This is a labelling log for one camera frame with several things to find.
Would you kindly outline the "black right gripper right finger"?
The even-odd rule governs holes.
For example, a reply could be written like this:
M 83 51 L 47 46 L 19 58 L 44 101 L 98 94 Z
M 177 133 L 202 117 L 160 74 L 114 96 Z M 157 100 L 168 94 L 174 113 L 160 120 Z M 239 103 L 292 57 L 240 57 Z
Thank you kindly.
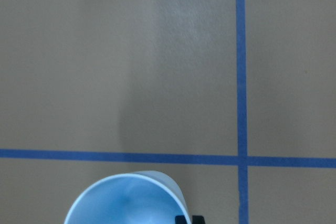
M 204 217 L 201 215 L 193 215 L 192 224 L 204 224 Z

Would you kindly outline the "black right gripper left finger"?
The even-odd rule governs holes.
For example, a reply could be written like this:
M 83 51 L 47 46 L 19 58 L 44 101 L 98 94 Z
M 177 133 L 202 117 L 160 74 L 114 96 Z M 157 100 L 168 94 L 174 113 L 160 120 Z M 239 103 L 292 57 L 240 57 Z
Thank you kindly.
M 184 215 L 178 215 L 175 217 L 175 224 L 188 224 Z

